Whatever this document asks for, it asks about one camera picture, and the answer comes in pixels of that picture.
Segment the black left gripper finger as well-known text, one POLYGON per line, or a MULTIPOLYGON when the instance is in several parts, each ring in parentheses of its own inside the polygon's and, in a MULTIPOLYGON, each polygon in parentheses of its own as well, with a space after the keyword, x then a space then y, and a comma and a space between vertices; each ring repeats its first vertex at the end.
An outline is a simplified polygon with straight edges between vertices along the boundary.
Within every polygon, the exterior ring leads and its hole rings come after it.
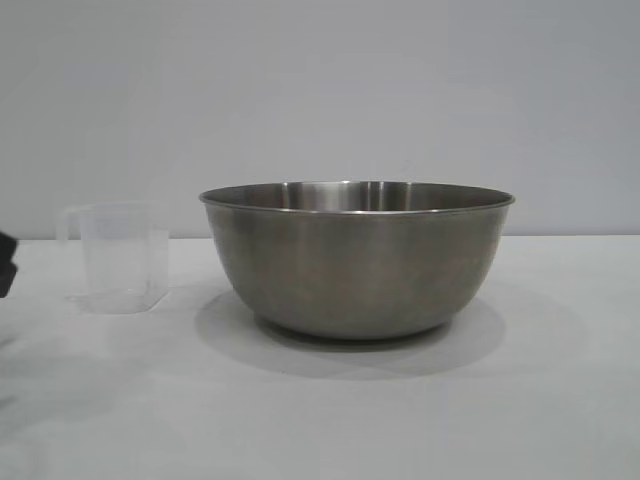
POLYGON ((14 256, 18 248, 18 241, 0 232, 0 297, 5 298, 12 287, 18 268, 14 263, 14 256))

